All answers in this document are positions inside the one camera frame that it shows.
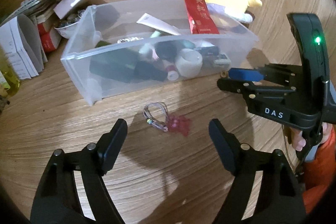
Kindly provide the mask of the right hand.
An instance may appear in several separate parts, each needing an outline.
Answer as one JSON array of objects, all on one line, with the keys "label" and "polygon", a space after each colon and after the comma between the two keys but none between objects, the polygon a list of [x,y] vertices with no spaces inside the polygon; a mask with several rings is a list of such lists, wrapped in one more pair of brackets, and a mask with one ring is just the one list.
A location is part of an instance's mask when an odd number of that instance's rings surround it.
[{"label": "right hand", "polygon": [[[323,122],[322,129],[323,137],[319,143],[319,149],[331,146],[334,143],[334,126],[330,123]],[[302,137],[302,131],[290,127],[290,137],[288,137],[288,143],[290,143],[296,151],[302,151],[302,149],[306,146],[306,140]]]}]

